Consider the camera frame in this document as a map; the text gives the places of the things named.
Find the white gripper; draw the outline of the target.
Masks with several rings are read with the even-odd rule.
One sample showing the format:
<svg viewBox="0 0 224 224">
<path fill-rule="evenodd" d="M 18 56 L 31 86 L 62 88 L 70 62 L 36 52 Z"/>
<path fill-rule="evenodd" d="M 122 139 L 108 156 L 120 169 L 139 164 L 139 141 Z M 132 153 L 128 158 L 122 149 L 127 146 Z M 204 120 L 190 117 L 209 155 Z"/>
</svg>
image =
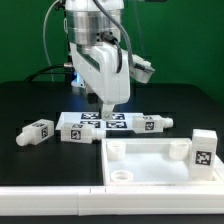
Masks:
<svg viewBox="0 0 224 224">
<path fill-rule="evenodd" d="M 101 118 L 111 120 L 114 105 L 126 103 L 130 97 L 130 78 L 127 54 L 123 52 L 122 69 L 117 73 L 117 49 L 107 43 L 93 46 L 90 57 L 99 64 L 94 68 L 77 50 L 77 45 L 70 44 L 75 70 L 103 101 Z"/>
</svg>

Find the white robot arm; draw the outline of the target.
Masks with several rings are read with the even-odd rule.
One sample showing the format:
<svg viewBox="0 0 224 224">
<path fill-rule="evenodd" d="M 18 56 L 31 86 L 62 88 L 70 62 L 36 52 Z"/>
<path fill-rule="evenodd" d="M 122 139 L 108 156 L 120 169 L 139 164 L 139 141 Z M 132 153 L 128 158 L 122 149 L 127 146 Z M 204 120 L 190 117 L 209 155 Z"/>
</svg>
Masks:
<svg viewBox="0 0 224 224">
<path fill-rule="evenodd" d="M 94 0 L 66 0 L 66 29 L 75 70 L 86 88 L 96 93 L 103 106 L 101 118 L 111 120 L 113 109 L 130 97 L 129 63 L 122 50 L 101 38 L 103 33 L 117 39 L 119 29 L 95 5 Z"/>
</svg>

